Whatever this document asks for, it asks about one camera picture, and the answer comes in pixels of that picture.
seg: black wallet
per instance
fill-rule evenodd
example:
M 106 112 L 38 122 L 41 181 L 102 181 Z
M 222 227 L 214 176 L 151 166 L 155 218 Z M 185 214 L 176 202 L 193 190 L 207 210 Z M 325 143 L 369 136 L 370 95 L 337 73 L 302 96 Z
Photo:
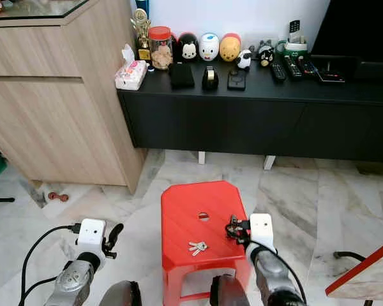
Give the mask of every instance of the black wallet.
M 169 74 L 173 88 L 194 87 L 192 69 L 188 64 L 171 64 Z

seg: small red dumbbell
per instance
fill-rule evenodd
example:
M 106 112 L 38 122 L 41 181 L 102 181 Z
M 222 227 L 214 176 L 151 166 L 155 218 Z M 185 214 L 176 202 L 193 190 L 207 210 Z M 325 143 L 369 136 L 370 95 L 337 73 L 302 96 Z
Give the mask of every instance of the small red dumbbell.
M 67 202 L 70 197 L 67 194 L 60 194 L 58 195 L 57 193 L 49 193 L 49 199 L 60 199 L 61 202 Z

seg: glass jar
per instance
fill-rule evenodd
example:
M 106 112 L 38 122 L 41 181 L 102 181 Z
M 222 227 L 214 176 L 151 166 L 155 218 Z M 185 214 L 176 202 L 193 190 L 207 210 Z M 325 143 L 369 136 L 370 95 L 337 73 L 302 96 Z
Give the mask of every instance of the glass jar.
M 173 63 L 172 35 L 168 27 L 149 29 L 152 65 L 158 69 L 167 69 Z

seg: red table edge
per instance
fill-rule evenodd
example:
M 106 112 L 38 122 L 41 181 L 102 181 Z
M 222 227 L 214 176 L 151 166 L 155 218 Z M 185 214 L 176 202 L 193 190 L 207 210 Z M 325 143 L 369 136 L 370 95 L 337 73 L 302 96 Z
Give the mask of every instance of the red table edge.
M 353 269 L 349 270 L 346 274 L 343 274 L 339 279 L 334 281 L 329 287 L 325 289 L 326 295 L 330 295 L 334 290 L 338 289 L 340 286 L 345 284 L 347 281 L 355 277 L 357 274 L 361 273 L 363 270 L 367 269 L 369 266 L 373 265 L 380 258 L 383 258 L 383 246 L 376 250 L 373 254 L 367 257 L 360 264 L 355 266 Z

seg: red plastic stool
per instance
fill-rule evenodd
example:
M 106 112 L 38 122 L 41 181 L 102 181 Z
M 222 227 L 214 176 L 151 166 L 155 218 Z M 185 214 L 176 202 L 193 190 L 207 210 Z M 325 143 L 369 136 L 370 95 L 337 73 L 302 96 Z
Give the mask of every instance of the red plastic stool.
M 201 219 L 201 213 L 208 220 Z M 244 247 L 225 233 L 232 214 L 247 219 L 238 189 L 225 181 L 176 185 L 162 194 L 163 306 L 209 298 L 210 292 L 181 296 L 183 279 L 190 272 L 232 268 L 241 285 L 247 286 L 250 265 Z M 192 256 L 189 242 L 201 241 L 208 249 Z

